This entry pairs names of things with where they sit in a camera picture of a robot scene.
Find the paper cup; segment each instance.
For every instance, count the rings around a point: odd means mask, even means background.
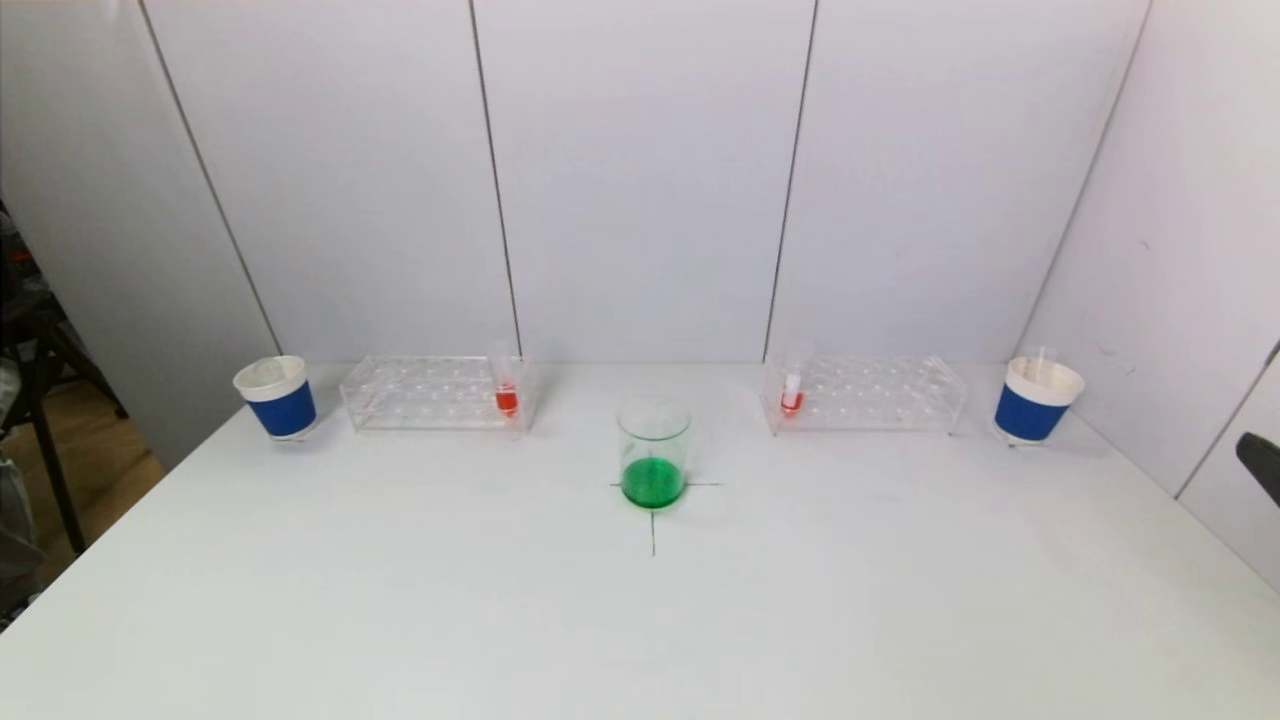
[[[264,364],[271,360],[279,364],[279,372],[265,373]],[[311,398],[311,384],[307,383],[307,363],[296,355],[259,360],[236,373],[232,384],[257,415],[266,434],[274,439],[296,438],[310,430],[316,421],[316,405]]]
[[[996,427],[1012,443],[1036,445],[1048,437],[1084,389],[1084,378],[1066,365],[1015,357],[1005,373]]]

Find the black line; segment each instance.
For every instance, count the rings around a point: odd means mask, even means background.
[[[1075,204],[1071,206],[1071,214],[1066,218],[1066,224],[1062,225],[1062,234],[1057,238],[1057,246],[1053,247],[1053,258],[1048,261],[1048,268],[1044,269],[1044,277],[1041,278],[1039,290],[1036,292],[1036,300],[1032,302],[1030,311],[1027,313],[1027,322],[1023,324],[1023,332],[1018,336],[1018,342],[1010,351],[1010,357],[1018,354],[1018,348],[1023,347],[1027,341],[1027,333],[1032,329],[1032,320],[1036,318],[1036,311],[1039,310],[1041,301],[1044,300],[1044,291],[1048,288],[1048,281],[1053,277],[1053,269],[1057,266],[1059,258],[1062,256],[1062,247],[1066,246],[1066,238],[1071,233],[1071,225],[1075,224],[1075,217],[1080,211],[1080,201],[1084,199],[1084,192],[1089,187],[1089,181],[1093,178],[1093,170],[1098,165],[1098,158],[1102,155],[1102,146],[1107,142],[1107,135],[1111,133],[1111,120],[1116,117],[1116,108],[1120,106],[1120,97],[1124,95],[1124,88],[1129,85],[1129,72],[1133,70],[1133,59],[1138,56],[1138,46],[1142,44],[1142,36],[1147,32],[1147,19],[1151,17],[1151,0],[1147,0],[1147,10],[1142,15],[1142,23],[1138,26],[1138,36],[1133,40],[1133,49],[1129,53],[1129,61],[1125,64],[1124,76],[1120,78],[1120,87],[1116,88],[1115,99],[1111,102],[1111,109],[1107,111],[1107,119],[1102,123],[1102,133],[1098,135],[1098,145],[1093,149],[1093,158],[1089,159],[1089,169],[1084,173],[1084,182],[1080,183],[1080,192],[1075,196]]]
[[[248,272],[248,264],[244,263],[244,254],[239,250],[239,242],[236,241],[236,233],[232,232],[232,224],[227,222],[227,211],[223,210],[223,201],[218,197],[218,190],[214,187],[214,178],[209,177],[209,168],[205,165],[205,154],[200,151],[200,143],[196,142],[196,135],[191,132],[191,123],[187,120],[187,110],[182,106],[182,100],[178,97],[178,87],[173,83],[173,76],[169,74],[169,63],[164,59],[164,53],[160,50],[160,40],[156,38],[156,28],[151,24],[151,13],[147,12],[146,0],[138,0],[138,10],[142,13],[142,22],[147,26],[147,36],[151,37],[151,46],[156,50],[156,59],[160,61],[160,72],[164,73],[164,81],[169,86],[169,95],[173,96],[173,104],[178,108],[178,118],[182,119],[182,128],[187,132],[187,140],[191,141],[191,149],[196,152],[196,163],[200,165],[200,174],[205,177],[205,184],[209,186],[209,195],[214,197],[214,208],[218,209],[218,217],[223,220],[223,229],[227,231],[227,237],[232,241],[232,250],[236,251],[236,259],[239,260],[241,270],[244,273],[244,279],[248,282],[248,290],[253,293],[253,302],[257,304],[257,311],[262,314],[262,323],[266,325],[268,334],[271,336],[271,343],[275,345],[275,351],[280,355],[284,350],[280,347],[279,338],[275,337],[275,328],[271,327],[271,319],[266,315],[266,307],[262,306],[262,299],[257,295],[257,286],[253,284],[253,274]]]
[[[800,108],[796,110],[796,135],[791,141],[791,169],[787,172],[787,196],[782,202],[782,228],[778,231],[778,259],[773,264],[773,292],[769,295],[769,319],[764,325],[764,351],[760,361],[769,355],[769,336],[773,333],[773,307],[778,304],[778,274],[782,272],[782,242],[787,237],[787,214],[791,211],[791,184],[796,177],[796,151],[800,149],[800,123],[804,120],[804,96],[809,90],[809,64],[813,61],[813,36],[818,28],[818,1],[813,0],[813,18],[809,19],[809,47],[804,56],[804,81],[800,83]]]
[[[516,325],[516,352],[524,357],[525,346],[520,337],[520,313],[516,311],[516,281],[511,274],[511,251],[507,247],[507,214],[502,210],[502,186],[498,183],[498,154],[493,147],[493,123],[489,120],[489,88],[484,82],[484,60],[480,58],[480,26],[476,24],[476,4],[467,0],[471,10],[471,40],[476,46],[476,73],[480,76],[480,102],[484,105],[484,131],[489,137],[489,165],[493,167],[493,193],[498,199],[498,225],[502,228],[502,258],[507,263],[507,290],[511,292],[511,322]]]

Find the black chair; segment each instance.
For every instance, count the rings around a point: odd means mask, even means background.
[[[0,264],[4,266],[4,301],[0,305],[3,329],[0,329],[0,336],[3,336],[4,355],[18,365],[22,377],[22,393],[5,415],[3,425],[0,425],[0,434],[8,434],[14,425],[22,423],[31,423],[35,428],[36,442],[40,445],[40,455],[49,471],[49,482],[54,489],[54,498],[58,501],[58,511],[67,530],[67,539],[70,542],[72,550],[79,555],[87,547],[84,533],[81,530],[76,502],[67,487],[63,466],[58,461],[58,450],[54,446],[54,436],[49,430],[44,398],[55,384],[84,379],[115,404],[116,418],[127,418],[128,414],[93,361],[63,331],[61,324],[67,320],[67,315],[54,293],[47,288],[23,283],[13,263],[13,236],[0,238],[0,254],[3,254]],[[35,342],[35,354],[29,360],[23,360],[19,346],[32,341]],[[70,366],[76,372],[76,377],[63,378],[64,366]]]

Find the beaker with green liquid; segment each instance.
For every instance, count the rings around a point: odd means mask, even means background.
[[[622,442],[622,495],[657,510],[685,491],[689,409],[667,397],[632,397],[618,410]]]

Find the cup rim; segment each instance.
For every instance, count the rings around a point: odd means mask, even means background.
[[[669,404],[672,409],[678,410],[680,414],[681,414],[681,420],[682,421],[680,424],[680,429],[676,430],[676,432],[672,432],[672,433],[658,436],[658,437],[649,437],[649,434],[641,434],[641,433],[637,433],[635,430],[628,429],[626,427],[626,424],[622,421],[622,415],[628,410],[628,407],[631,407],[634,405],[639,405],[641,402],[654,402],[654,404],[663,402],[663,404]],[[664,396],[664,395],[634,395],[634,396],[628,396],[628,397],[623,398],[622,406],[618,407],[618,411],[614,414],[613,418],[614,418],[614,421],[618,424],[618,429],[620,430],[622,430],[623,433],[626,433],[630,437],[634,437],[636,439],[643,439],[645,442],[662,442],[662,441],[677,438],[677,437],[685,434],[689,430],[690,425],[694,424],[694,414],[689,410],[689,406],[686,406],[684,402],[680,402],[678,400],[676,400],[673,397]]]

